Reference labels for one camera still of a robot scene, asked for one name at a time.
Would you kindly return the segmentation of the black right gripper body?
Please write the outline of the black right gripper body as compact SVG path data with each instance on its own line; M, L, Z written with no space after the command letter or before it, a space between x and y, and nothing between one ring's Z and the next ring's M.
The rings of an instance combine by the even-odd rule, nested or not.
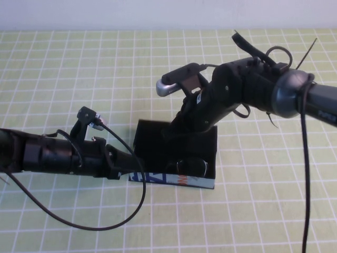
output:
M185 98L180 111L170 124L173 133L206 132L233 112L245 119L251 113L242 99L241 67L235 63L217 66L211 82L196 95Z

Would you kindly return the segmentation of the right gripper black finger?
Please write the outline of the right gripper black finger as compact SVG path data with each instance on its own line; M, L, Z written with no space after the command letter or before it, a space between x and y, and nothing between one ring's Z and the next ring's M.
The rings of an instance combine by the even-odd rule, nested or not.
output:
M181 129L178 125L169 124L162 130L162 138L165 143L177 141L181 138Z

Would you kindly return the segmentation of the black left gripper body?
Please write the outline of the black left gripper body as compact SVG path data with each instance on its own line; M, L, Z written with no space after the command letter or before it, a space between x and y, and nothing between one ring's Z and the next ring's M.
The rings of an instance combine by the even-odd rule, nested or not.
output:
M107 144L103 138L96 138L80 144L80 155L73 151L70 174L109 179L109 170L123 169L125 157L131 154Z

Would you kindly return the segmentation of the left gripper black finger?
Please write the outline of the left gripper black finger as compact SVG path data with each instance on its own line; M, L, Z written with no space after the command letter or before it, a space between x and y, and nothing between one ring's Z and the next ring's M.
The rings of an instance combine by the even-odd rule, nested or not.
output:
M134 173L140 172L144 168L144 160L137 156L127 155L123 162L123 170Z
M119 180L122 175L129 174L128 169L113 168L109 170L109 179L110 180Z

